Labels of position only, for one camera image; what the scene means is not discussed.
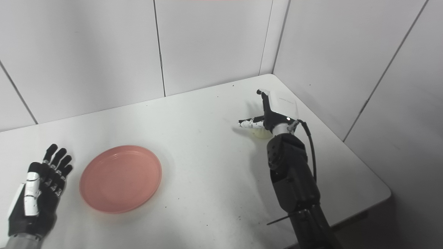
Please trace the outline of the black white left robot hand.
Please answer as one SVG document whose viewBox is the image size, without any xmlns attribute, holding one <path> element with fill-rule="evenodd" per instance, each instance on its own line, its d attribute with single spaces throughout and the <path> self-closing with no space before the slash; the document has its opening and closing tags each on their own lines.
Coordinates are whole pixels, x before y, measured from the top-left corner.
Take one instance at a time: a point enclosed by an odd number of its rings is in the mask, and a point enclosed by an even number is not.
<svg viewBox="0 0 443 249">
<path fill-rule="evenodd" d="M 72 172 L 72 156 L 52 144 L 41 162 L 32 162 L 8 217 L 8 236 L 28 234 L 41 240 L 53 229 L 56 210 Z"/>
</svg>

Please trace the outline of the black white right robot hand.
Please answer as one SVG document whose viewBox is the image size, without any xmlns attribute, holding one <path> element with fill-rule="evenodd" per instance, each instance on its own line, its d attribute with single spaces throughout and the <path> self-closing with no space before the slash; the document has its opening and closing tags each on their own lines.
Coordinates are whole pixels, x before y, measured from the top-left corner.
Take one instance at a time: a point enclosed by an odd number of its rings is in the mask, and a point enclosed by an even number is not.
<svg viewBox="0 0 443 249">
<path fill-rule="evenodd" d="M 299 123 L 296 99 L 281 91 L 256 91 L 262 99 L 263 115 L 238 121 L 238 126 L 246 129 L 264 129 L 273 136 L 293 133 Z"/>
</svg>

